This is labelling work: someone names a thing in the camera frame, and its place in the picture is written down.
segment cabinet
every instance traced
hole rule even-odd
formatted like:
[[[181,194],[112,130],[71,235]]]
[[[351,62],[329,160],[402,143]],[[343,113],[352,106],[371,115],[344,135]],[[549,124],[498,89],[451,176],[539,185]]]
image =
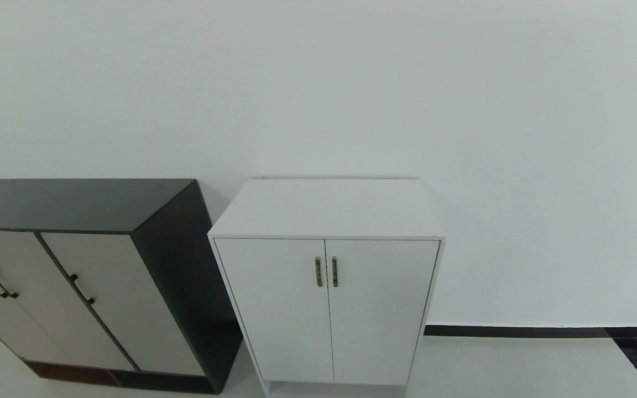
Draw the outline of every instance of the cabinet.
[[[0,340],[41,377],[220,393],[241,333],[195,180],[0,180]]]
[[[267,395],[407,386],[445,241],[420,181],[250,180],[209,238]]]

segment black cabinet top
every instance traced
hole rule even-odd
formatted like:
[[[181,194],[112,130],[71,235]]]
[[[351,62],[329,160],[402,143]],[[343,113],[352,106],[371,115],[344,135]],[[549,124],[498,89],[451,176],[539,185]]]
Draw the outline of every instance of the black cabinet top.
[[[0,229],[130,233],[193,179],[1,179]]]

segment white floor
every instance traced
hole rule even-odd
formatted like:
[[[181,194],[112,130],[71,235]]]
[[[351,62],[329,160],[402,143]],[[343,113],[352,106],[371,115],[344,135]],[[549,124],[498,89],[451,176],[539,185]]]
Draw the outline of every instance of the white floor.
[[[608,339],[427,337],[409,398],[637,398],[637,372]],[[0,397],[182,398],[187,394],[42,380],[0,343]],[[243,345],[222,396],[263,398]]]

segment black cabinet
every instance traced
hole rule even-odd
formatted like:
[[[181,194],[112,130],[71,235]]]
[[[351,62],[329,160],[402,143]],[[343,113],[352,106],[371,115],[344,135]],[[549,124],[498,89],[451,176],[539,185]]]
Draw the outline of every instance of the black cabinet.
[[[195,180],[0,180],[0,340],[44,378],[220,393],[242,337],[210,226]]]

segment white cabinet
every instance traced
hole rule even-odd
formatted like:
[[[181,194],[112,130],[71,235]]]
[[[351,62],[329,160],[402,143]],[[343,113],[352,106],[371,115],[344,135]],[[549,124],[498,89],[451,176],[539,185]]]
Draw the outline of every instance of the white cabinet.
[[[267,395],[407,385],[444,249],[420,181],[250,180],[209,237]]]

